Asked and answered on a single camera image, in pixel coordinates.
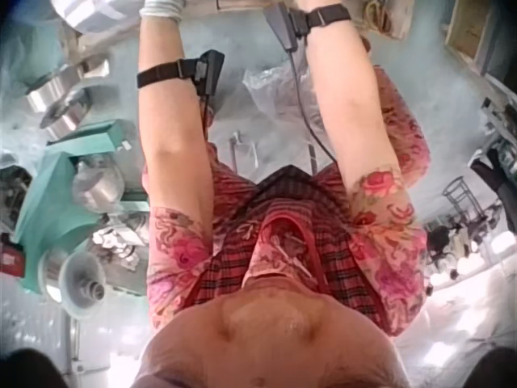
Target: red rose print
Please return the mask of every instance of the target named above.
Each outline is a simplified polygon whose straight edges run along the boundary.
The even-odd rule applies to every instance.
[[[391,171],[374,171],[363,179],[361,187],[367,196],[386,196],[396,187]]]
[[[361,233],[352,235],[348,247],[357,261],[376,258],[379,255],[372,239]]]
[[[178,238],[174,241],[174,253],[181,269],[191,269],[207,259],[207,248],[199,238]]]
[[[359,212],[354,218],[354,224],[362,226],[371,225],[376,219],[377,216],[373,212]]]
[[[394,204],[387,206],[391,215],[400,221],[412,221],[414,216],[414,207],[412,204],[407,204],[405,208],[400,208]]]
[[[399,154],[398,164],[401,165],[402,174],[404,174],[404,171],[410,170],[414,165],[414,160],[408,154]]]

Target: kitchen utensil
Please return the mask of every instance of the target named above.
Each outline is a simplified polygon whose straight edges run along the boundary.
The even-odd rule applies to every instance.
[[[27,91],[27,101],[34,113],[47,112],[62,101],[83,79],[103,78],[110,73],[106,58],[92,57],[78,65],[67,65],[36,81]]]
[[[50,141],[58,141],[74,133],[90,110],[90,96],[84,90],[73,93],[68,99],[55,103],[45,114],[40,128]]]

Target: metal pot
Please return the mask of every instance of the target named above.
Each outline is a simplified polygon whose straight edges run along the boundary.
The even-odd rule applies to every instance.
[[[52,0],[52,5],[73,29],[87,34],[135,23],[144,0]]]
[[[72,193],[76,202],[92,212],[112,213],[124,194],[124,180],[115,165],[88,167],[80,162]]]
[[[87,78],[103,78],[110,74],[105,57],[91,57],[79,65],[67,65],[40,78],[27,91],[27,101],[34,113],[48,112],[56,103]]]
[[[91,107],[86,91],[74,93],[70,99],[54,104],[43,117],[40,128],[45,130],[50,141],[58,141],[74,133]]]

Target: wire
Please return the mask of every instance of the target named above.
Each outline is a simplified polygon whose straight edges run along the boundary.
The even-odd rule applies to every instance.
[[[300,80],[298,79],[298,74],[296,72],[296,66],[294,65],[294,59],[292,58],[292,53],[288,53],[289,56],[289,63],[291,64],[291,71],[292,76],[294,77],[294,85],[296,89],[296,98],[298,99],[298,108],[300,109],[301,117],[304,120],[305,127],[307,127],[307,130],[309,130],[310,135],[313,137],[313,139],[316,141],[316,143],[320,146],[320,148],[327,154],[327,156],[330,158],[330,160],[334,163],[336,163],[335,157],[330,153],[330,151],[323,145],[322,141],[319,139],[318,136],[316,136],[316,133],[314,133],[312,127],[310,126],[309,120],[307,119],[307,115],[305,114],[305,109],[303,106],[303,103],[301,102],[301,93],[300,93]]]
[[[208,138],[208,103],[210,102],[210,96],[207,95],[204,98],[204,112],[203,112],[203,135]]]

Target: white cloth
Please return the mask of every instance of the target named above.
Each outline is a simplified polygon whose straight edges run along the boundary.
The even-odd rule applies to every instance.
[[[173,19],[180,22],[186,0],[145,0],[140,15]]]

